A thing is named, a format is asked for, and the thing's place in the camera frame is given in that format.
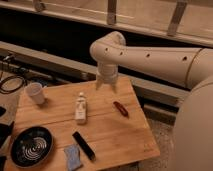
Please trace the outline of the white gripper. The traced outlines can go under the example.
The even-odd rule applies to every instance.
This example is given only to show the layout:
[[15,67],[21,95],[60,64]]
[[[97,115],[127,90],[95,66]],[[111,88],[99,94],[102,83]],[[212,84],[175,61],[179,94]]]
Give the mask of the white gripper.
[[115,69],[107,69],[107,70],[98,70],[96,74],[96,90],[98,90],[102,83],[104,84],[112,84],[112,90],[114,93],[117,93],[117,81],[118,72]]

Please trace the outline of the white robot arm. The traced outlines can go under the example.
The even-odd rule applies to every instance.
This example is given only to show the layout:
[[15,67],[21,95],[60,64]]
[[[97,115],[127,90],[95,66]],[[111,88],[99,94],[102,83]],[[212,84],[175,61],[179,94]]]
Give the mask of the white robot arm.
[[113,31],[90,45],[99,85],[120,66],[190,90],[173,127],[168,171],[213,171],[213,48],[132,47]]

